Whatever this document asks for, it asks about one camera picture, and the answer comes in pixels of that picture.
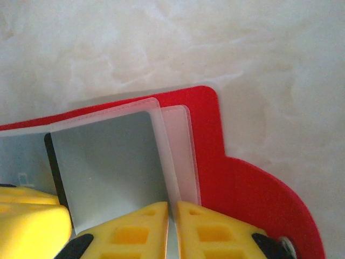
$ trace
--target red plastic folder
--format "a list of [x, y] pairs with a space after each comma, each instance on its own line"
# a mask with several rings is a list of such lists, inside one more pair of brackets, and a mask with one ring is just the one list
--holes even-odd
[[271, 174], [225, 155], [218, 97], [207, 86], [86, 107], [3, 125], [0, 130], [46, 125], [148, 97], [158, 99], [161, 107], [189, 108], [202, 206], [265, 229], [272, 238], [287, 236], [298, 258], [326, 258], [317, 226], [301, 199]]

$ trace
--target frosted plastic pocket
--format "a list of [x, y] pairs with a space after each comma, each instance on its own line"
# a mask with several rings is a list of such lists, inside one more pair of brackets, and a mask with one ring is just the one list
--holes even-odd
[[51, 126], [76, 233], [167, 198], [174, 208], [181, 199], [155, 98]]
[[162, 108], [182, 201], [201, 205], [189, 110], [184, 105]]

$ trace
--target white marble surface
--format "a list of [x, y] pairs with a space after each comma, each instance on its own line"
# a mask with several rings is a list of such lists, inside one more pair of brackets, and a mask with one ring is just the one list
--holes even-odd
[[0, 123], [208, 82], [226, 150], [305, 201], [345, 257], [344, 1], [0, 1]]

